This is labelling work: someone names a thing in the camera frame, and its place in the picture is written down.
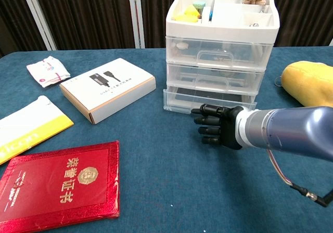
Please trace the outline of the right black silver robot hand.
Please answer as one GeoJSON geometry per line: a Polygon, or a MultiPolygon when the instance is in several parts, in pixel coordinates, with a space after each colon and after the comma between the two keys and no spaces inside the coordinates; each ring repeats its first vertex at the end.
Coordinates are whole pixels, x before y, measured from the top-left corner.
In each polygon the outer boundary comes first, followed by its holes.
{"type": "Polygon", "coordinates": [[[191,113],[202,115],[194,119],[196,124],[202,125],[198,128],[199,134],[204,135],[202,143],[222,145],[234,150],[241,149],[235,131],[237,115],[243,110],[241,106],[228,108],[209,104],[202,104],[200,108],[192,109],[191,113]]]}

